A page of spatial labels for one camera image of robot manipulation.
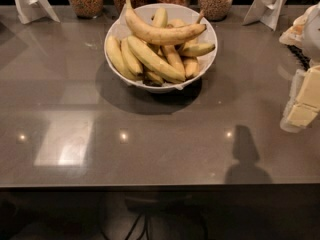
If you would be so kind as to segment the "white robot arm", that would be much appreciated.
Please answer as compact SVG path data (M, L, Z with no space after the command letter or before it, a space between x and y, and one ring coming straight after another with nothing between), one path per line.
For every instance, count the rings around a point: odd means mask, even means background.
M279 39L294 44L310 59L306 71L298 69L292 79L289 100L280 121L282 130L298 133L320 113L320 4L309 7Z

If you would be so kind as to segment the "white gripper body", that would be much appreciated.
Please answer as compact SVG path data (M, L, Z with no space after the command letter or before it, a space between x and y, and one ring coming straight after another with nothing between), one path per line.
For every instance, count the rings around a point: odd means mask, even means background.
M290 96L297 96L300 88L302 86L303 80L305 78L305 74L312 68L312 67L317 67L320 66L319 61L311 60L307 64L306 69L297 69L295 72L295 75L293 76L291 87L290 87Z

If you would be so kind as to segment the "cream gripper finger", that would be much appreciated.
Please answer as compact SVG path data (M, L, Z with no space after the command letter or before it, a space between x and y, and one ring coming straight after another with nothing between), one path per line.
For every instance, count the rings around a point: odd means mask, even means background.
M286 132L299 133L312 123L318 113L316 108L290 99L284 109L280 128Z
M320 109L320 66L314 66L306 72L296 101Z

